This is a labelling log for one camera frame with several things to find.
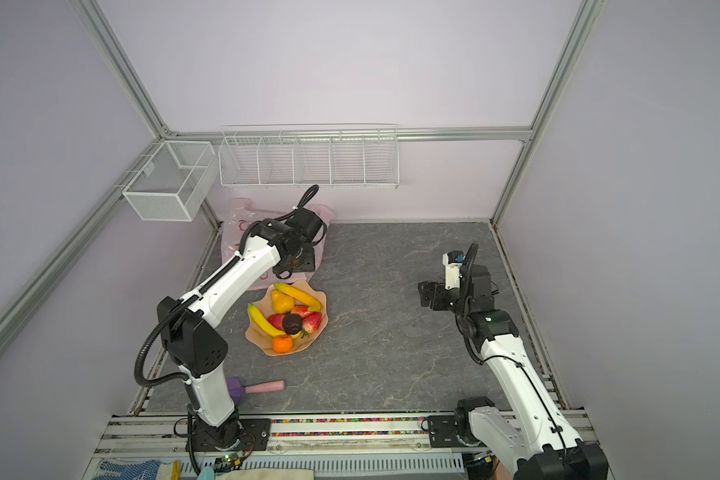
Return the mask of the red strawberry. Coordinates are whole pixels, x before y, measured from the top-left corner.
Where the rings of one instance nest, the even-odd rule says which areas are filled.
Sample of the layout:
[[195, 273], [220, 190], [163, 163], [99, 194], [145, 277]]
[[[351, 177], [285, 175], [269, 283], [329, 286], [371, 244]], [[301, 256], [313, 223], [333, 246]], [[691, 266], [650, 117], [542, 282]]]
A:
[[321, 312], [312, 312], [303, 318], [302, 330], [305, 335], [312, 335], [318, 332], [322, 322]]
[[273, 314], [267, 318], [268, 322], [277, 330], [283, 331], [284, 314]]
[[291, 314], [299, 315], [301, 318], [305, 318], [312, 314], [312, 311], [309, 310], [309, 308], [305, 305], [295, 305], [291, 311]]

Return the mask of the pink plastic bag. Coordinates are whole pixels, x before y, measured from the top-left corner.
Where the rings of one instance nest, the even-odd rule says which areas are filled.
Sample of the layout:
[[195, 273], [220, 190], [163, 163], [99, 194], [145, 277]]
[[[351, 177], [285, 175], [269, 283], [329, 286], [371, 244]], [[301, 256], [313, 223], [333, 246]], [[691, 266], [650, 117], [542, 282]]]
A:
[[[317, 235], [316, 240], [320, 238], [321, 235], [324, 235], [325, 237], [325, 235], [327, 235], [327, 229], [330, 226], [331, 221], [334, 219], [335, 212], [323, 204], [310, 203], [306, 208], [314, 211], [326, 224], [325, 229], [321, 230], [320, 234]], [[222, 264], [226, 263], [237, 251], [241, 237], [251, 223], [265, 218], [275, 218], [283, 214], [284, 212], [256, 209], [253, 207], [252, 200], [248, 198], [233, 199], [222, 229], [220, 247]], [[327, 237], [323, 238], [320, 243], [314, 247], [316, 268], [319, 267], [322, 262], [326, 240]], [[315, 272], [296, 272], [285, 281], [287, 283], [292, 283], [297, 280], [308, 281], [314, 273]], [[280, 281], [282, 280], [276, 278], [270, 269], [260, 275], [260, 277], [248, 288], [248, 291], [266, 290], [270, 285]]]

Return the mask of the dark purple plum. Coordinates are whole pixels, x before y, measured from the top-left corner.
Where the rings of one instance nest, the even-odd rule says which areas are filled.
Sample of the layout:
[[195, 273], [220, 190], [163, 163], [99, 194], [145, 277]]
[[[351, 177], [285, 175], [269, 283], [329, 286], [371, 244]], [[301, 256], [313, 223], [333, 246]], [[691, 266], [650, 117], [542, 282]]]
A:
[[282, 330], [291, 336], [298, 336], [303, 331], [303, 318], [299, 314], [289, 313], [283, 317]]

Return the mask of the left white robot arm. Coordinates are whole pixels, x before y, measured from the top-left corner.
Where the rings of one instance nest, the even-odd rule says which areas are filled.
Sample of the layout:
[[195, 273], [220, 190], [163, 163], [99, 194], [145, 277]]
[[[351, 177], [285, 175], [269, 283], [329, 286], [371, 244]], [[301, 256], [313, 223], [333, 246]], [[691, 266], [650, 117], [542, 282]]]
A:
[[[198, 428], [210, 449], [230, 451], [243, 435], [223, 367], [228, 343], [218, 325], [266, 271], [313, 271], [316, 261], [308, 254], [324, 230], [324, 222], [313, 214], [256, 221], [245, 230], [238, 251], [208, 279], [178, 299], [166, 297], [159, 303], [157, 325], [136, 355], [134, 379], [144, 388], [182, 382], [189, 398], [188, 429]], [[178, 370], [148, 379], [146, 357], [156, 341]]]

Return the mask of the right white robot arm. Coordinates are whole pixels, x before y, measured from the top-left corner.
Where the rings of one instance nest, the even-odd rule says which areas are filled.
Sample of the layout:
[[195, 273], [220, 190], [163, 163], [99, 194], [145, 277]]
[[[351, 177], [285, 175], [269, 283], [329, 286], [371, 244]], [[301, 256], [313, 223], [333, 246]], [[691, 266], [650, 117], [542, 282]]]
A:
[[420, 302], [454, 316], [471, 360], [488, 367], [519, 425], [513, 427], [489, 398], [471, 397], [454, 410], [457, 440], [487, 448], [514, 479], [605, 479], [608, 460], [585, 441], [538, 376], [511, 316], [496, 307], [489, 270], [476, 262], [478, 243], [443, 255], [444, 279], [418, 285]]

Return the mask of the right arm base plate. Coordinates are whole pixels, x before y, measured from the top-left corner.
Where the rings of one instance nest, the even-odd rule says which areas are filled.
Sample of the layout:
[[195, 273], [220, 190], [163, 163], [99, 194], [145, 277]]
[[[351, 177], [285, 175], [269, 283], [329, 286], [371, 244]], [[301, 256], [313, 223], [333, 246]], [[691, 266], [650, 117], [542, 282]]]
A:
[[455, 413], [428, 416], [422, 421], [421, 426], [433, 448], [472, 447], [474, 444], [466, 429], [465, 421]]

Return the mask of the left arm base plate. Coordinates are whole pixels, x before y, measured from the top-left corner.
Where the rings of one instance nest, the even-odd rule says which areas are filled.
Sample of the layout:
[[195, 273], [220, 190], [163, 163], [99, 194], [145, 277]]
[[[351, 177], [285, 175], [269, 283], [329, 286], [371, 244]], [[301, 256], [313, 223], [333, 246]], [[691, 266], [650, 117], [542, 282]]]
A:
[[204, 452], [263, 451], [270, 438], [271, 421], [265, 418], [231, 419], [213, 427], [194, 418], [185, 450]]

